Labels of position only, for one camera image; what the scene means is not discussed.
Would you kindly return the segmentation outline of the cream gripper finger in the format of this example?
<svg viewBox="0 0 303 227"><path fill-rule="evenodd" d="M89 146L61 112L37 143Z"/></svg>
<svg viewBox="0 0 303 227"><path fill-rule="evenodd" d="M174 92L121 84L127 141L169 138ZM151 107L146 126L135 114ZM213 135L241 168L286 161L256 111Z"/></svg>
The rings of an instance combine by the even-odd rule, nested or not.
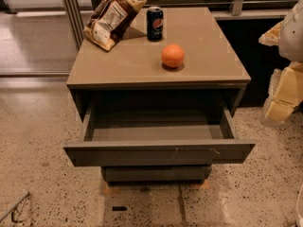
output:
<svg viewBox="0 0 303 227"><path fill-rule="evenodd" d="M276 25L274 25L272 28L267 30L264 34L262 34L258 42L263 45L267 46L274 46L279 45L279 35L281 30L282 23L279 22Z"/></svg>
<svg viewBox="0 0 303 227"><path fill-rule="evenodd" d="M292 114L294 108L289 105L275 103L271 98L267 98L262 108L260 122L266 127L281 126Z"/></svg>

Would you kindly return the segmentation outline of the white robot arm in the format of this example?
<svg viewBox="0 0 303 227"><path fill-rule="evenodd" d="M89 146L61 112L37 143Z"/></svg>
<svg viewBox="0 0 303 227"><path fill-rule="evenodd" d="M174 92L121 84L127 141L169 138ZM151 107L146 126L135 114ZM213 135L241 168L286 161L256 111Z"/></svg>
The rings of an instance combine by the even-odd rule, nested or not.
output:
<svg viewBox="0 0 303 227"><path fill-rule="evenodd" d="M279 55L291 63L275 69L270 79L260 122L277 127L303 102L303 0L299 0L284 20L260 36L263 45L278 46Z"/></svg>

